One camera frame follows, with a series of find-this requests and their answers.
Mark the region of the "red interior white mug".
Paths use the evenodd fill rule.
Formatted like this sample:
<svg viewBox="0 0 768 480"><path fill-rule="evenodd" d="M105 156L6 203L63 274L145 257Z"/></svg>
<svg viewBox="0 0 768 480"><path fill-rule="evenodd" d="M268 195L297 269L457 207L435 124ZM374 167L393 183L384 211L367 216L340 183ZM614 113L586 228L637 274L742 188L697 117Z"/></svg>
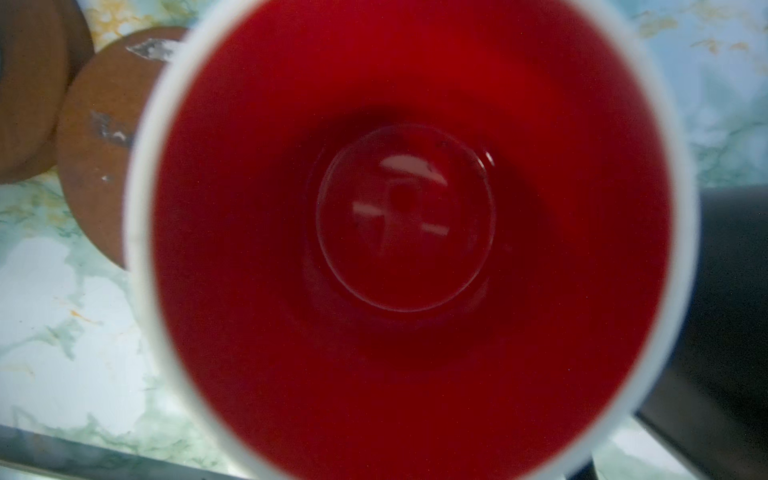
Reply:
<svg viewBox="0 0 768 480"><path fill-rule="evenodd" d="M659 378L695 166L608 1L218 1L133 144L173 390L260 479L552 479Z"/></svg>

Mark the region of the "rusty brown round coaster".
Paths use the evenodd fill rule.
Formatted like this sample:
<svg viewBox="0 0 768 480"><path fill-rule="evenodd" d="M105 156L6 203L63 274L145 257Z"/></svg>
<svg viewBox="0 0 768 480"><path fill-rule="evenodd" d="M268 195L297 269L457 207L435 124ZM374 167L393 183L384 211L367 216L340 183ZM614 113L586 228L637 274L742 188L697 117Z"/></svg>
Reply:
<svg viewBox="0 0 768 480"><path fill-rule="evenodd" d="M154 27L113 41L70 85L56 127L63 195L86 238L123 268L123 199L136 129L154 84L186 35Z"/></svg>

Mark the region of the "black metal mug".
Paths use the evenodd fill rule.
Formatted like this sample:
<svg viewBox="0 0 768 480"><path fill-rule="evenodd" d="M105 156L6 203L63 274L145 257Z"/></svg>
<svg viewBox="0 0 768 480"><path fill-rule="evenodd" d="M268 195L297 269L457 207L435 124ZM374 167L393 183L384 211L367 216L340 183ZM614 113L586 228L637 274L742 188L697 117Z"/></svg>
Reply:
<svg viewBox="0 0 768 480"><path fill-rule="evenodd" d="M704 479L767 476L767 188L701 193L688 313L636 417Z"/></svg>

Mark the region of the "dark brown round wooden coaster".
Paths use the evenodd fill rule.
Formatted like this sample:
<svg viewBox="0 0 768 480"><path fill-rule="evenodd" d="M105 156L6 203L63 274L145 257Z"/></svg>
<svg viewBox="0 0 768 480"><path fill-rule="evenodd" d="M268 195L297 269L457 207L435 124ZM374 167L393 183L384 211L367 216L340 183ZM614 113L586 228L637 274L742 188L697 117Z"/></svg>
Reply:
<svg viewBox="0 0 768 480"><path fill-rule="evenodd" d="M55 162L55 130L69 85L94 54L76 1L1 3L1 182Z"/></svg>

